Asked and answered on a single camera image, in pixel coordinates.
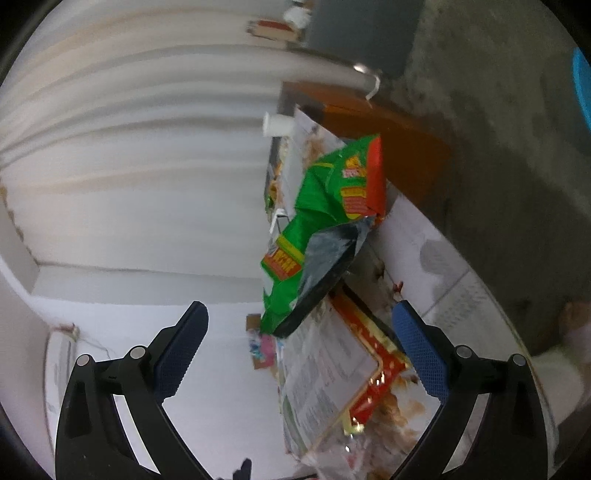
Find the white curtain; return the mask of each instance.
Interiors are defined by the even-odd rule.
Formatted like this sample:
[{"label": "white curtain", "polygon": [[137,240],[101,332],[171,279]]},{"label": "white curtain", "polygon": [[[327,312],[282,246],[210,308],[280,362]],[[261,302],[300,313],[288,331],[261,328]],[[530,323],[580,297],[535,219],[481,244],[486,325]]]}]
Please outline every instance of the white curtain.
[{"label": "white curtain", "polygon": [[20,55],[0,179],[40,264],[259,276],[264,112],[282,80],[366,78],[251,37],[243,6],[196,4],[64,0]]}]

